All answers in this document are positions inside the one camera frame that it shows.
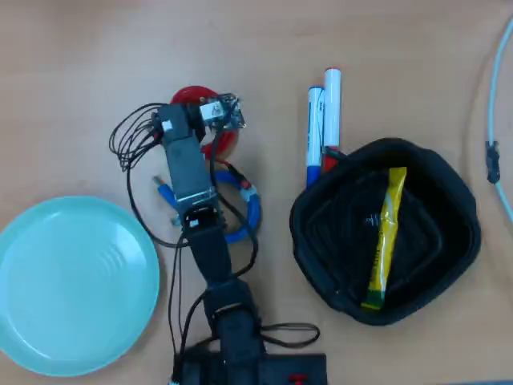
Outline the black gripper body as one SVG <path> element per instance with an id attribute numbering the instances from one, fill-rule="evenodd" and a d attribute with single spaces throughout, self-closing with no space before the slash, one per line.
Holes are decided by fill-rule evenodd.
<path id="1" fill-rule="evenodd" d="M 170 103 L 157 107 L 151 114 L 151 124 L 157 136 L 165 140 L 182 140 L 195 136 L 204 138 L 204 121 L 198 103 Z"/>

